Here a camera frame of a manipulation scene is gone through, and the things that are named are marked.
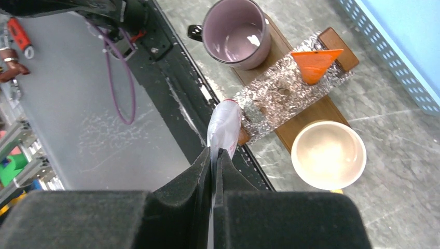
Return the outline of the purple grey mug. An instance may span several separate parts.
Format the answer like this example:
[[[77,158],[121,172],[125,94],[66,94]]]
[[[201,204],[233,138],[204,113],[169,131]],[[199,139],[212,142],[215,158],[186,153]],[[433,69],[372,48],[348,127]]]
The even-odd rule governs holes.
[[[201,25],[188,26],[187,37],[203,43],[214,60],[239,70],[261,65],[271,46],[264,12],[249,0],[218,1]]]

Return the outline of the brown oval wooden tray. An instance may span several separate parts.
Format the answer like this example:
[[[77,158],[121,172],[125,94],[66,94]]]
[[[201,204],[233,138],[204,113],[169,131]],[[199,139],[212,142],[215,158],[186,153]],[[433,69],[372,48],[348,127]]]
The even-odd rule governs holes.
[[[290,45],[272,19],[268,15],[265,15],[265,18],[269,22],[269,31],[271,34],[270,51],[265,61],[260,66],[252,70],[242,71],[233,69],[243,86],[248,85],[253,79],[262,74],[268,67],[275,64],[277,60],[281,59],[284,55],[293,50],[293,47]],[[275,129],[275,133],[278,136],[278,140],[282,142],[286,150],[291,152],[293,142],[301,129],[307,124],[319,120],[331,120],[343,123],[345,125],[348,124],[346,118],[336,107],[330,97],[324,96],[319,101],[310,105],[300,114],[288,120],[281,127]]]

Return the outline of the light blue plastic basket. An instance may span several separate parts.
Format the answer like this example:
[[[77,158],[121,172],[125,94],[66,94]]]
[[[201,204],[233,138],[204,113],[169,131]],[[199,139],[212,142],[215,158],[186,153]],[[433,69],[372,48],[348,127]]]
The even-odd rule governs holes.
[[[439,1],[338,0],[418,107],[439,116]]]

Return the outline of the orange toothpaste tube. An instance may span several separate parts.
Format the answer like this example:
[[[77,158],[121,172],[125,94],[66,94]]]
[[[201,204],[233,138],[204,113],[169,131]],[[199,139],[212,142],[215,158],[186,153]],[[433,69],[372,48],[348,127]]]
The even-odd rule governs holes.
[[[343,49],[292,51],[291,56],[299,68],[303,81],[308,85],[315,85],[343,51]]]

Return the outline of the clear acrylic holder wooden base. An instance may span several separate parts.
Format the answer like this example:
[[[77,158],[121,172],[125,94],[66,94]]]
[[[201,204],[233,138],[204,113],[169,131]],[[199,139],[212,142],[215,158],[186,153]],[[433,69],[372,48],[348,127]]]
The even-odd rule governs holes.
[[[291,52],[343,49],[315,85],[306,84]],[[308,36],[233,97],[243,110],[245,142],[254,143],[343,84],[359,60],[338,33],[328,27]]]

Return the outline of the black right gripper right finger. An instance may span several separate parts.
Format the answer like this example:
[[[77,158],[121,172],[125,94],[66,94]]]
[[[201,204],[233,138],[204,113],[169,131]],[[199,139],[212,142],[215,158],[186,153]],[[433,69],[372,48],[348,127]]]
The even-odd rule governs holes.
[[[371,248],[360,212],[332,192],[259,191],[213,154],[214,248]]]

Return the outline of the yellow mug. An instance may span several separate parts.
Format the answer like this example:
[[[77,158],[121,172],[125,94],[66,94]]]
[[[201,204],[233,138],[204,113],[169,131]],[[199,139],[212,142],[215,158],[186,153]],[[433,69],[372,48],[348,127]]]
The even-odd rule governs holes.
[[[330,120],[312,122],[293,141],[291,161],[308,185],[331,192],[356,182],[367,163],[366,147],[349,126]]]

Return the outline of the white toothpaste tube red cap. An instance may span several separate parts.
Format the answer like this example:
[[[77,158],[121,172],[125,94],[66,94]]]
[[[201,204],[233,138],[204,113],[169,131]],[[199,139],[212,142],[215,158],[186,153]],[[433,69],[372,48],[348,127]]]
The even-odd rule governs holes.
[[[241,129],[242,111],[232,99],[221,101],[215,107],[207,130],[208,146],[211,148],[211,162],[215,163],[220,149],[235,154]]]

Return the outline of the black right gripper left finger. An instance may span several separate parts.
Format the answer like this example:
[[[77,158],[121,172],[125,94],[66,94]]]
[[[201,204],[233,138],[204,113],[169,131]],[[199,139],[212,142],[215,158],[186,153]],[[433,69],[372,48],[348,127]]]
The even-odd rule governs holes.
[[[33,191],[1,225],[1,248],[206,248],[210,156],[156,191]]]

